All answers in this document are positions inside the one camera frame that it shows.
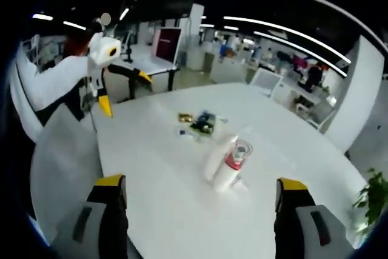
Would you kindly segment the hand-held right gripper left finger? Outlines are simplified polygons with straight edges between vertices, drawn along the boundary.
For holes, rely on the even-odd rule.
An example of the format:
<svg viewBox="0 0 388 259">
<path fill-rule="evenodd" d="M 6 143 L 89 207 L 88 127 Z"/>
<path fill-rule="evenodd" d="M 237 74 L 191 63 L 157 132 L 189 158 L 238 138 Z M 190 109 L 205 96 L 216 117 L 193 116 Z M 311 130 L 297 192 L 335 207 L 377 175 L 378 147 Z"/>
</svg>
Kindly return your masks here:
<svg viewBox="0 0 388 259">
<path fill-rule="evenodd" d="M 125 175 L 96 181 L 87 200 L 57 228 L 58 258 L 127 258 Z"/>
</svg>

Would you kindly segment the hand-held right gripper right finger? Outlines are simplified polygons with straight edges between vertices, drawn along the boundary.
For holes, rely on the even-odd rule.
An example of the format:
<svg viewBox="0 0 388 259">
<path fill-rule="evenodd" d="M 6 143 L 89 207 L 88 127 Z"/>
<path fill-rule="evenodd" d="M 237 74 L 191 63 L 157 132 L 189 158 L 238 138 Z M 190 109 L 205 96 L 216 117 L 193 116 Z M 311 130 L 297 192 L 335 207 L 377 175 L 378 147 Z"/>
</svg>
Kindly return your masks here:
<svg viewBox="0 0 388 259">
<path fill-rule="evenodd" d="M 297 180 L 276 181 L 273 229 L 276 258 L 349 258 L 354 251 L 343 223 Z"/>
</svg>

